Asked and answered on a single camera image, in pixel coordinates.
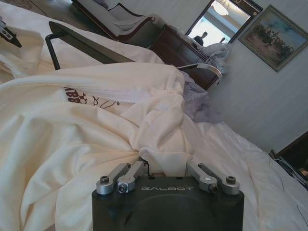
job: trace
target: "white wall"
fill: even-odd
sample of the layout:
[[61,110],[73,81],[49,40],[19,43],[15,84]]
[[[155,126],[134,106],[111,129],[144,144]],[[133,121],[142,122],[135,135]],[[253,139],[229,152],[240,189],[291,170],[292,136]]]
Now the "white wall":
[[[107,0],[109,5],[118,1]],[[156,13],[186,31],[209,0],[121,0],[140,14]],[[255,0],[272,4],[308,31],[308,0]],[[264,151],[281,150],[308,130],[308,48],[276,73],[237,39],[230,73],[209,90],[226,123]]]

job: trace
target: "white bedsheet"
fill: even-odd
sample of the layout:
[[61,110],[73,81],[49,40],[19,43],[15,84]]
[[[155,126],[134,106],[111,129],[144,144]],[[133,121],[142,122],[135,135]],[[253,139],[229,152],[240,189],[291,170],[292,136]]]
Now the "white bedsheet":
[[308,230],[308,192],[266,153],[225,123],[194,123],[185,116],[183,128],[196,163],[209,163],[240,182],[244,231]]
[[[113,51],[120,53],[136,62],[163,64],[162,60],[154,52],[148,49],[115,42],[106,37],[77,29],[70,24],[51,19],[19,7],[6,4],[4,2],[0,2],[0,15],[2,16],[3,21],[7,25],[19,29],[38,32],[43,39],[45,39],[47,35],[51,34],[48,22],[54,21],[63,24],[64,26],[76,31],[77,33],[87,37],[88,39],[91,39],[109,49],[112,49]],[[100,62],[94,60],[93,58],[77,50],[76,48],[71,47],[60,39],[53,39],[52,44],[62,69],[101,64]],[[45,43],[40,56],[40,61],[38,63],[37,74],[44,74],[53,70],[54,67],[51,61],[48,48]],[[9,77],[5,73],[0,72],[0,83],[8,81],[12,78],[12,76]]]

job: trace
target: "picture frame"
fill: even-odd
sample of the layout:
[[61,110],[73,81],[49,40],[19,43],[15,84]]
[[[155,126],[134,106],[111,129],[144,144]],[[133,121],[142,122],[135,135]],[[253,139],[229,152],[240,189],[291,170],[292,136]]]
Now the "picture frame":
[[269,5],[239,40],[278,72],[308,45],[308,33]]

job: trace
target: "cream cloth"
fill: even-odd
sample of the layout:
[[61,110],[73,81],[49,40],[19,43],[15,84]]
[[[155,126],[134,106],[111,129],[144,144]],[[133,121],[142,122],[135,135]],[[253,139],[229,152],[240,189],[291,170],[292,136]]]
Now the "cream cloth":
[[[152,172],[183,176],[193,153],[183,84],[172,66],[126,63],[0,85],[0,230],[92,230],[96,181],[138,155]],[[82,104],[92,95],[130,106],[116,115]]]

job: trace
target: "metal bracket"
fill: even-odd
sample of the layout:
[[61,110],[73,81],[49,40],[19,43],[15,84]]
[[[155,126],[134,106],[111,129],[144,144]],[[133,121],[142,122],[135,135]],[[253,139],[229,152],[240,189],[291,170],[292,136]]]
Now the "metal bracket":
[[112,193],[118,178],[125,174],[129,168],[130,164],[119,164],[108,176],[102,176],[96,183],[97,194],[107,195]]
[[117,179],[117,190],[119,193],[128,193],[135,189],[135,181],[138,176],[147,170],[143,161],[136,161],[130,170],[122,177]]
[[49,27],[53,34],[46,36],[46,44],[51,55],[51,59],[54,65],[54,69],[59,70],[60,65],[58,58],[54,52],[51,44],[52,39],[61,39],[62,41],[68,43],[69,45],[77,48],[78,50],[84,52],[90,57],[96,59],[102,64],[114,64],[114,63],[127,63],[134,62],[133,60],[114,52],[80,34],[77,32],[55,22],[49,22]]
[[240,193],[240,184],[236,181],[235,177],[227,176],[209,165],[205,166],[204,164],[199,163],[198,166],[202,171],[217,179],[218,186],[225,194],[238,195]]
[[186,169],[187,175],[192,175],[199,182],[201,190],[209,193],[217,192],[217,180],[202,171],[193,161],[186,163]]

